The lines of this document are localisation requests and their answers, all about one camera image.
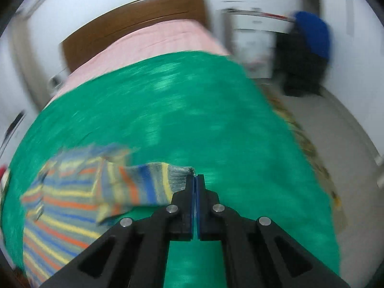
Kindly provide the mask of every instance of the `white cabinet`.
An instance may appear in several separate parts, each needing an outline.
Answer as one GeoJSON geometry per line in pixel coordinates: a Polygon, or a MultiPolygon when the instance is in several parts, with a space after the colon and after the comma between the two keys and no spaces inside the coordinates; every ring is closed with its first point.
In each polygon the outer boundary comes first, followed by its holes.
{"type": "Polygon", "coordinates": [[[225,45],[250,78],[271,78],[276,32],[288,32],[292,23],[256,11],[224,10],[225,45]]]}

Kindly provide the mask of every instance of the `pink blanket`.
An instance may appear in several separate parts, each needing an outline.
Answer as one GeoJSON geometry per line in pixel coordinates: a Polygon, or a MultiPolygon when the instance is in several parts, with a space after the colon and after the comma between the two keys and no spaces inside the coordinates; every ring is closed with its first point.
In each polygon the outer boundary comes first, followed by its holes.
{"type": "Polygon", "coordinates": [[[181,51],[229,55],[198,22],[189,19],[165,21],[127,34],[112,43],[70,74],[51,102],[103,74],[150,57],[181,51]]]}

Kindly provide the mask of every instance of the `wooden headboard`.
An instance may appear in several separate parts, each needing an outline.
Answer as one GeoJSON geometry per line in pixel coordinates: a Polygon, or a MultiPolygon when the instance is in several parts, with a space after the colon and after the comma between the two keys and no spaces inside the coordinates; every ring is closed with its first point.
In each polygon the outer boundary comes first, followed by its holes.
{"type": "Polygon", "coordinates": [[[95,18],[61,44],[71,72],[121,37],[172,19],[194,19],[207,29],[204,0],[137,0],[95,18]]]}

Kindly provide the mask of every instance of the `green bedsheet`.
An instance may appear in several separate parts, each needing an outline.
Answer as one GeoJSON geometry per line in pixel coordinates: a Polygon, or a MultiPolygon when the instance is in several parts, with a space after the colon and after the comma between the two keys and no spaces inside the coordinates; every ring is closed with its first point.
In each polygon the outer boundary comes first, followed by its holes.
{"type": "MultiPolygon", "coordinates": [[[[3,208],[6,247],[22,267],[19,197],[58,150],[120,143],[132,164],[192,166],[207,188],[240,215],[266,215],[338,273],[328,196],[284,121],[226,57],[181,52],[100,76],[51,103],[10,164],[3,208]]],[[[130,216],[149,216],[135,208],[130,216]]],[[[219,242],[172,242],[165,287],[225,287],[219,242]]]]}

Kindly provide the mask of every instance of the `black bag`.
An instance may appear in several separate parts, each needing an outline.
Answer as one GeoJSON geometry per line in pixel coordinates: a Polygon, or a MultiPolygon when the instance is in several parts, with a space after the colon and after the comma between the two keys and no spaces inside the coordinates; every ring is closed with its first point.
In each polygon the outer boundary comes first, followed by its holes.
{"type": "Polygon", "coordinates": [[[320,95],[328,59],[311,52],[301,28],[294,24],[288,34],[278,34],[276,56],[286,73],[283,91],[288,96],[320,95]]]}

